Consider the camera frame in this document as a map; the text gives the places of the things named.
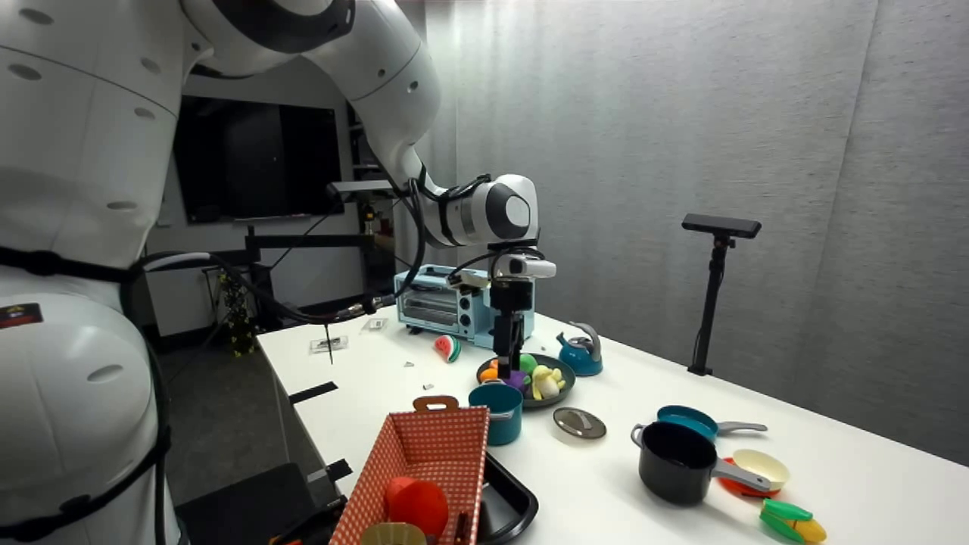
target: black pot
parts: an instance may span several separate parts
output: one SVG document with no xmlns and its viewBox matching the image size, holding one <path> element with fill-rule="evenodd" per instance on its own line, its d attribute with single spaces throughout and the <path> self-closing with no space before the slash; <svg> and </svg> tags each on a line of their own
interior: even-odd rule
<svg viewBox="0 0 969 545">
<path fill-rule="evenodd" d="M 648 491 L 674 505 L 697 505 L 715 475 L 771 491 L 771 480 L 740 465 L 719 462 L 719 448 L 691 428 L 653 421 L 637 425 L 629 439 L 638 445 L 638 478 Z"/>
</svg>

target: white wall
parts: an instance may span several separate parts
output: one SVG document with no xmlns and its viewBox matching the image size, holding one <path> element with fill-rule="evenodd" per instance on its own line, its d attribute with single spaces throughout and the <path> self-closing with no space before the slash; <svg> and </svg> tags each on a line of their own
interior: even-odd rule
<svg viewBox="0 0 969 545">
<path fill-rule="evenodd" d="M 437 178 L 528 173 L 541 313 L 688 362 L 710 237 L 719 375 L 969 462 L 964 0 L 426 3 Z"/>
<path fill-rule="evenodd" d="M 255 80 L 191 80 L 189 96 L 228 96 L 255 104 L 314 106 L 335 113 L 342 178 L 351 173 L 346 100 L 329 80 L 305 60 L 285 64 Z M 259 223 L 256 233 L 304 233 L 314 217 Z M 327 217 L 314 233 L 357 233 L 357 211 Z M 165 197 L 149 250 L 212 248 L 231 250 L 245 244 L 245 223 L 189 223 L 181 189 L 171 168 Z M 323 304 L 362 291 L 362 259 L 357 248 L 294 248 L 273 274 L 279 300 Z M 164 337 L 189 333 L 212 324 L 210 295 L 199 274 L 153 274 L 149 281 L 158 331 Z"/>
</svg>

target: basket handle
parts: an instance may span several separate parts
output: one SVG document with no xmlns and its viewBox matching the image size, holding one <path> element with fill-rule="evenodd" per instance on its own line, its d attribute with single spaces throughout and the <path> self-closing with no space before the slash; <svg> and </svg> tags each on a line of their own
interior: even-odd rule
<svg viewBox="0 0 969 545">
<path fill-rule="evenodd" d="M 458 412 L 454 398 L 415 398 L 415 412 Z"/>
</svg>

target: red plastic basket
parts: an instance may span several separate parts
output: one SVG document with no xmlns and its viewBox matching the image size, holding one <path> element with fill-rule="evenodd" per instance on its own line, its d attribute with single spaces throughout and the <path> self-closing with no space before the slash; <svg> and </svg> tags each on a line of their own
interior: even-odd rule
<svg viewBox="0 0 969 545">
<path fill-rule="evenodd" d="M 385 489 L 398 475 L 437 480 L 448 496 L 438 545 L 479 543 L 488 410 L 460 410 L 454 398 L 418 398 L 415 412 L 392 412 L 329 545 L 360 545 L 385 520 Z"/>
</svg>

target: white table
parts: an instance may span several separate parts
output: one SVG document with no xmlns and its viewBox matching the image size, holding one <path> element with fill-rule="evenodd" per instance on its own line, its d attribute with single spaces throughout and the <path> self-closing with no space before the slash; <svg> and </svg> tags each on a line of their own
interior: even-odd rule
<svg viewBox="0 0 969 545">
<path fill-rule="evenodd" d="M 442 362 L 433 337 L 408 337 L 394 310 L 382 313 L 385 331 L 362 320 L 329 327 L 346 347 L 312 354 L 321 327 L 294 327 L 259 337 L 259 347 L 285 394 L 323 383 L 339 390 L 296 404 L 314 448 L 327 462 L 346 457 L 355 475 L 339 489 L 351 495 L 368 445 L 388 412 L 408 412 L 415 398 L 451 394 L 465 404 L 472 373 L 488 350 L 464 347 L 458 362 Z M 564 327 L 536 318 L 528 350 L 556 354 Z M 719 439 L 719 451 L 760 448 L 788 462 L 780 499 L 805 505 L 828 527 L 828 543 L 846 545 L 956 545 L 969 543 L 969 468 L 780 399 L 735 389 L 721 379 L 691 375 L 685 365 L 638 347 L 602 338 L 607 373 L 578 379 L 569 406 L 598 416 L 610 436 L 578 441 L 552 425 L 552 412 L 528 412 L 520 439 L 491 453 L 506 462 L 536 496 L 540 519 L 520 535 L 532 545 L 564 543 L 771 543 L 757 520 L 757 505 L 729 496 L 712 480 L 702 505 L 678 508 L 650 496 L 638 480 L 633 425 L 653 421 L 660 406 L 697 406 L 719 421 L 763 421 L 763 439 Z"/>
</svg>

